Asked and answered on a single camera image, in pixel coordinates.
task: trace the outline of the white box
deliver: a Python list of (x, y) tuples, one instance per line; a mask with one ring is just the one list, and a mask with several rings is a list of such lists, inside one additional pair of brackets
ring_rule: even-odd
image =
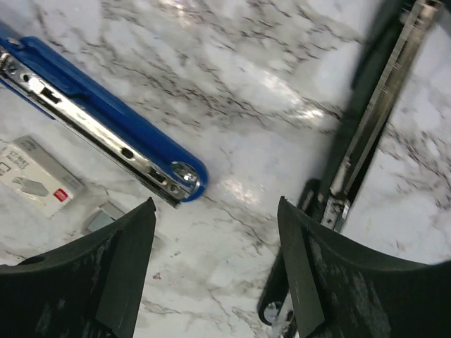
[(1, 153), (0, 182), (14, 189), (46, 217), (53, 216), (84, 188), (29, 136), (12, 141)]

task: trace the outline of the metal stapler rail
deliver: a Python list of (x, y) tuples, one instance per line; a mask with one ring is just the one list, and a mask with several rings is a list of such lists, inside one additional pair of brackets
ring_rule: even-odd
[[(297, 205), (323, 226), (340, 232), (345, 224), (415, 56), (442, 7), (436, 0), (385, 0), (376, 14), (326, 171), (307, 183)], [(258, 312), (272, 325), (273, 338), (299, 337), (282, 251)]]
[(43, 41), (0, 24), (0, 82), (172, 206), (199, 197), (204, 164)]

